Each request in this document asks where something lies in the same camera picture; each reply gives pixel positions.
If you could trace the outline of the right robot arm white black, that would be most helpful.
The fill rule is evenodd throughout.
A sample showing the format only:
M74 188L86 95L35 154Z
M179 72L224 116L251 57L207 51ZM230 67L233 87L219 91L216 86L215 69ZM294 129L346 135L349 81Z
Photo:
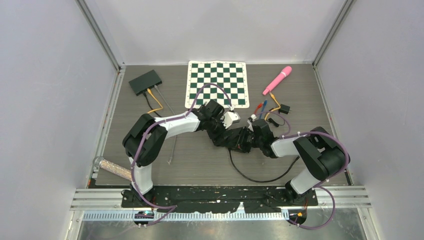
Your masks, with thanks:
M299 205L313 188L344 170L350 162L347 151L322 127L291 136L275 136L265 120L255 120L249 127L227 129L223 136L228 149L248 153L259 149L276 159L294 156L305 168L285 184L283 199Z

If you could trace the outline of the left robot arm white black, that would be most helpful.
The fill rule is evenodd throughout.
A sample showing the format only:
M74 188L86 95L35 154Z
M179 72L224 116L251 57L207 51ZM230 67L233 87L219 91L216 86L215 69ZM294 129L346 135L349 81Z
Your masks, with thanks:
M225 132L240 120L233 107L228 111L214 100L200 108L168 117L152 117L143 114L128 134L122 145L130 161L131 191L134 200L141 207L155 207L153 204L152 163L158 157L165 140L184 133L210 131L212 138Z

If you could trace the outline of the ribbed black network switch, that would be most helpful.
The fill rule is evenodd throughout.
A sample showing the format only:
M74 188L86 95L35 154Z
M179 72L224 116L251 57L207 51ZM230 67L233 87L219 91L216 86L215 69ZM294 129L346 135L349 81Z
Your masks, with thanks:
M219 135L215 141L217 147L234 148L243 133L243 128L228 129Z

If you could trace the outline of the black power adapter with cord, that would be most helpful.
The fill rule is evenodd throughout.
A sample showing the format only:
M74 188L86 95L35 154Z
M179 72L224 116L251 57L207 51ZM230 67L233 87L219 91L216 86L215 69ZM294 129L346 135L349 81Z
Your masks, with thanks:
M285 104L280 104L279 107L273 108L270 110L271 112L278 112L279 115L285 114L288 115L291 112L291 107ZM268 117L266 120L268 123L272 124L274 127L278 128L280 126L284 126L286 124L286 121L283 120L283 123L278 123L271 117Z

